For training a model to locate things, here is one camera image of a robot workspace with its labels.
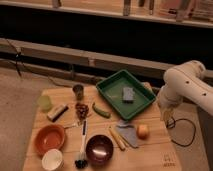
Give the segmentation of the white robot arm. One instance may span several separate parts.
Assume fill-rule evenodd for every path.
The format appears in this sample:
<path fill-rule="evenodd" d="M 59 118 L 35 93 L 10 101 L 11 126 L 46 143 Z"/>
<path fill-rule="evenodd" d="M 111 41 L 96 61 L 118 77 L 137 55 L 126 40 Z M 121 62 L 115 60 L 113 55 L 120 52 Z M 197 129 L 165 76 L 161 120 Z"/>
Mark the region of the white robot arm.
<path fill-rule="evenodd" d="M 187 98 L 213 116 L 213 87 L 203 81 L 206 68 L 196 60 L 169 68 L 163 76 L 157 102 L 161 120 L 168 121 L 183 98 Z"/>

